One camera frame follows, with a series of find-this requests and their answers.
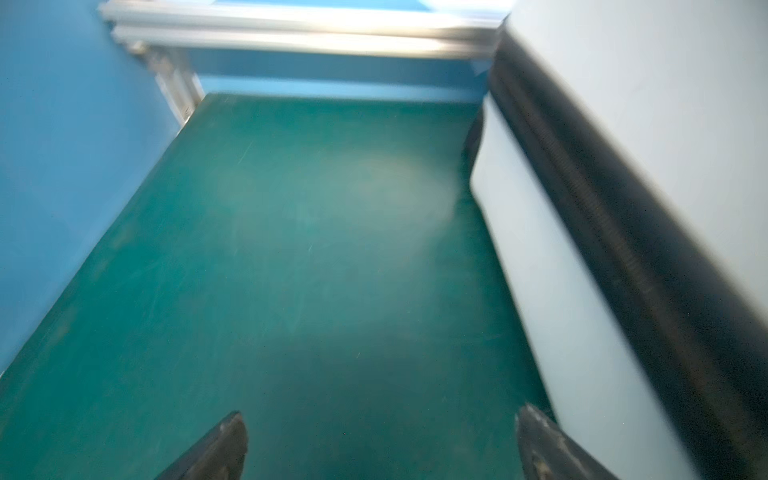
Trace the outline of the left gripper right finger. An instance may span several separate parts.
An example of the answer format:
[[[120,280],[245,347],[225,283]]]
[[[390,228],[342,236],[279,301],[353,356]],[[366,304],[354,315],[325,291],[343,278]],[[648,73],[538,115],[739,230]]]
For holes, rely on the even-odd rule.
[[[515,428],[525,479],[617,480],[534,405],[518,410]]]

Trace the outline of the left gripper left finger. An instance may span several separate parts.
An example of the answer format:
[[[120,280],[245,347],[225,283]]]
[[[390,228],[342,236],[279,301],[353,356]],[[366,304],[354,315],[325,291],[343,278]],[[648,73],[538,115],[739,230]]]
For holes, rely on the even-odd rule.
[[[186,450],[157,479],[232,479],[242,477],[248,451],[247,428],[232,411]]]

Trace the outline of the white hard-shell suitcase black lining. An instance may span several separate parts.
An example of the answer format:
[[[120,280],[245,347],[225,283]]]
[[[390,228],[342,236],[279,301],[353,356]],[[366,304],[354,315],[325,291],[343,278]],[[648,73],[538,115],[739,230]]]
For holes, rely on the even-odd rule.
[[[549,398],[617,479],[767,475],[767,5],[518,1],[470,187]]]

